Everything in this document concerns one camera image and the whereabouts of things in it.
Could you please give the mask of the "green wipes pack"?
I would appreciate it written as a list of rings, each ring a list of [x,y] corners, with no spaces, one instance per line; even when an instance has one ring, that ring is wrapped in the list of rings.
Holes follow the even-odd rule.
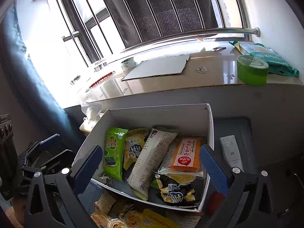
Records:
[[[284,58],[263,44],[239,41],[230,41],[229,43],[237,48],[242,55],[252,55],[267,62],[269,65],[268,71],[271,74],[299,77],[298,69],[293,68]]]

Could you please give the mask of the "white remote control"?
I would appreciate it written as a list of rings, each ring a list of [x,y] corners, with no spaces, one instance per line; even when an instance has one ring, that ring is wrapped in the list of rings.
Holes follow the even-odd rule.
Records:
[[[238,167],[241,171],[244,171],[241,155],[239,148],[237,146],[237,141],[234,135],[229,135],[225,137],[221,137],[219,139],[221,147],[222,147],[222,154],[225,161],[228,165],[233,167]]]

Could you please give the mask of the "yellow green small pack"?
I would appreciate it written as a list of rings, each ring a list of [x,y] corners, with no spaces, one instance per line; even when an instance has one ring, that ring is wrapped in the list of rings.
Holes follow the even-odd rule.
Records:
[[[144,209],[143,211],[143,225],[145,228],[178,228],[177,225],[172,220],[155,213],[150,209]]]

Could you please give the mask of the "white long snack pack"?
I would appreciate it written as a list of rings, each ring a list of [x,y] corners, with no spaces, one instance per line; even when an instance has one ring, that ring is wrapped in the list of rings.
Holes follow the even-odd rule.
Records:
[[[133,193],[141,200],[148,200],[148,189],[152,175],[164,159],[178,130],[153,127],[145,145],[127,179]]]

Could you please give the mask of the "tissue paper pack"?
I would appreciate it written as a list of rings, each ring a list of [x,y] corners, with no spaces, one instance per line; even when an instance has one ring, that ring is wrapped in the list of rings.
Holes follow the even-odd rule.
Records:
[[[81,105],[81,111],[85,116],[79,129],[85,136],[88,136],[91,133],[91,131],[99,121],[100,117],[103,114],[101,112],[102,109],[102,105],[99,103],[85,102]]]

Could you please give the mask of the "green round tin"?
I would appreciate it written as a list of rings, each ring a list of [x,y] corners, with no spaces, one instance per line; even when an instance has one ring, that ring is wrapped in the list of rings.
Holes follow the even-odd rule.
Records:
[[[251,86],[264,86],[267,83],[269,65],[252,55],[237,58],[237,77]]]

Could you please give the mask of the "steel window rail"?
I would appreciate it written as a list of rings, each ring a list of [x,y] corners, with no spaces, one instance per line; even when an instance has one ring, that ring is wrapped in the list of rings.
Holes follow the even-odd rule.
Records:
[[[123,52],[131,51],[133,49],[137,49],[142,46],[150,45],[153,43],[161,43],[166,42],[169,40],[176,40],[176,39],[183,39],[183,38],[189,38],[192,36],[207,36],[207,35],[217,35],[221,33],[236,33],[236,34],[249,34],[249,35],[255,35],[257,37],[261,36],[261,30],[258,27],[255,28],[232,28],[232,27],[226,27],[226,28],[210,28],[210,29],[202,29],[202,30],[194,30],[194,31],[187,31],[187,32],[180,32],[175,33],[168,36],[162,36],[160,38],[152,39],[137,45],[134,45],[132,47],[128,47],[123,50]]]

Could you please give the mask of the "yellow green chip bag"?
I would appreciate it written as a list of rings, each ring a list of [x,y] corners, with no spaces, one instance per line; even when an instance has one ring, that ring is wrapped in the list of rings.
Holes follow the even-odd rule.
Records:
[[[123,168],[127,170],[135,163],[145,145],[149,135],[149,128],[136,128],[129,130],[125,139]]]

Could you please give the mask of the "dark hanging towel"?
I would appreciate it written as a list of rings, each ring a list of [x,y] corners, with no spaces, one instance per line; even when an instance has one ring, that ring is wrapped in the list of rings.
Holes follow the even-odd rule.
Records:
[[[182,32],[217,28],[211,0],[104,0],[127,48]]]

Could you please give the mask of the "white cardboard storage box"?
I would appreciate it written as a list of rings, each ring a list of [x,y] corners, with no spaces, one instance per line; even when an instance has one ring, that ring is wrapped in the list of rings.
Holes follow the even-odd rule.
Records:
[[[209,104],[107,110],[78,151],[75,163],[98,147],[90,178],[124,197],[199,213],[210,177],[200,162],[214,147]]]

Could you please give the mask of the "orange cheese snack pack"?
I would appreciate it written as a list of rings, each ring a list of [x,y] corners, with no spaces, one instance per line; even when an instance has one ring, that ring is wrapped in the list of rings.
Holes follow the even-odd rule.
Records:
[[[205,178],[199,151],[204,141],[204,137],[175,138],[158,169],[158,174],[185,174]]]

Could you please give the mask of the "jelly cup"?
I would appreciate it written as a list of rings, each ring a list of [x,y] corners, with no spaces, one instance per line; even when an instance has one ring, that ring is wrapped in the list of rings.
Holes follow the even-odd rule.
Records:
[[[125,228],[125,222],[122,219],[111,219],[108,222],[108,228]]]
[[[141,228],[144,224],[143,213],[129,211],[124,216],[124,222],[128,228]]]

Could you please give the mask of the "red oval case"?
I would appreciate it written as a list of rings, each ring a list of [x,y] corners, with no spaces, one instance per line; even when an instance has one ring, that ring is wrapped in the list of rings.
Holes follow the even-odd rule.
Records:
[[[225,196],[217,191],[214,191],[207,202],[206,206],[206,214],[208,216],[212,216],[217,208],[221,205],[223,200],[225,199]]]

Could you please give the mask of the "beige small cake pack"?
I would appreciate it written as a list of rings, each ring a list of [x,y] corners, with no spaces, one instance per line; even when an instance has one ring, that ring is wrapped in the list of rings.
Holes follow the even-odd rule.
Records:
[[[94,209],[97,213],[108,214],[116,200],[106,190],[103,191],[98,201],[94,202]]]

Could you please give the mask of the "green seaweed snack pack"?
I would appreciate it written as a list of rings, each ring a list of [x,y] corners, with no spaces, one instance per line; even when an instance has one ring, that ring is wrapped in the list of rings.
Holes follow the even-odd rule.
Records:
[[[122,181],[123,154],[127,129],[109,128],[105,139],[105,174]]]

